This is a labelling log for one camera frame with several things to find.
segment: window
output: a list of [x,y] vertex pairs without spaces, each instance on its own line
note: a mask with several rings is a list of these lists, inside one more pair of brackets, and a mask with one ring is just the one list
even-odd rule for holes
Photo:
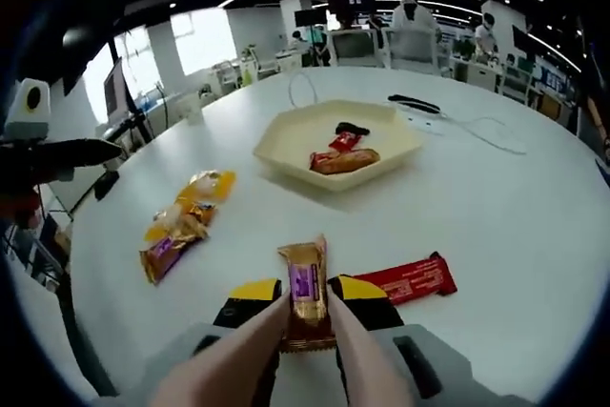
[[237,52],[223,9],[191,11],[172,16],[172,31],[185,75],[236,59]]
[[91,104],[93,114],[99,124],[108,122],[106,113],[106,96],[104,95],[104,81],[112,69],[111,50],[108,45],[87,64],[87,69],[83,73],[85,91]]
[[123,58],[123,73],[133,99],[153,90],[157,84],[162,86],[146,28],[136,28],[114,37],[114,44]]

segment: desk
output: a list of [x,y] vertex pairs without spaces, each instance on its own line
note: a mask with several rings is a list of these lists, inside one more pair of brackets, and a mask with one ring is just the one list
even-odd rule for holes
[[[196,323],[213,322],[236,285],[274,276],[287,285],[275,248],[323,232],[329,276],[443,254],[458,292],[398,307],[405,323],[466,356],[490,390],[540,401],[582,343],[607,281],[610,193],[595,155],[539,113],[451,79],[303,71],[321,100],[381,103],[403,93],[456,119],[495,117],[528,154],[503,153],[438,122],[442,135],[423,133],[423,148],[405,167],[324,193],[270,175],[252,155],[269,122],[291,108],[287,75],[226,96],[203,110],[202,125],[180,123],[135,154],[106,198],[85,202],[74,220],[74,308],[112,382],[134,385],[149,358]],[[294,94],[299,105],[312,99],[307,81],[296,80]],[[211,238],[155,288],[140,265],[142,236],[190,176],[210,168],[235,170],[234,192]],[[344,402],[333,352],[282,356],[272,405]]]
[[503,76],[501,66],[488,66],[475,61],[464,61],[458,57],[451,56],[449,58],[451,68],[453,69],[454,78],[456,77],[456,66],[466,66],[466,77],[464,83],[472,86],[478,86],[485,90],[496,92],[498,81]]

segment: chocolate bar wrapper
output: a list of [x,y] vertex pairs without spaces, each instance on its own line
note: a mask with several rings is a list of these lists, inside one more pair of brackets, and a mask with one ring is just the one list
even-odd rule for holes
[[157,285],[190,246],[208,237],[204,223],[210,217],[209,210],[183,213],[175,206],[155,216],[144,237],[147,248],[140,251],[140,262],[149,282]]
[[427,295],[452,295],[458,290],[447,261],[436,252],[417,262],[354,275],[354,278],[377,285],[386,292],[394,305]]
[[309,352],[336,346],[326,295],[326,239],[280,247],[288,263],[291,317],[282,352]]

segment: hexagonal tray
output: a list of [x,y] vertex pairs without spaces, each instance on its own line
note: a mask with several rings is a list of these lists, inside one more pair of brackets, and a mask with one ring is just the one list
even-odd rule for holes
[[[357,148],[372,148],[381,159],[352,173],[323,175],[309,170],[310,154],[330,150],[341,121],[371,130]],[[395,108],[329,100],[284,112],[275,117],[254,149],[272,168],[330,191],[343,191],[399,166],[422,142]]]

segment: computer monitor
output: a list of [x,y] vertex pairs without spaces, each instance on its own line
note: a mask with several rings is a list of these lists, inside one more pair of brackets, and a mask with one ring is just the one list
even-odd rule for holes
[[326,10],[301,10],[295,11],[295,25],[298,28],[326,24]]
[[108,124],[116,124],[127,117],[129,111],[127,84],[121,58],[114,63],[114,67],[104,81],[104,94],[106,95]]

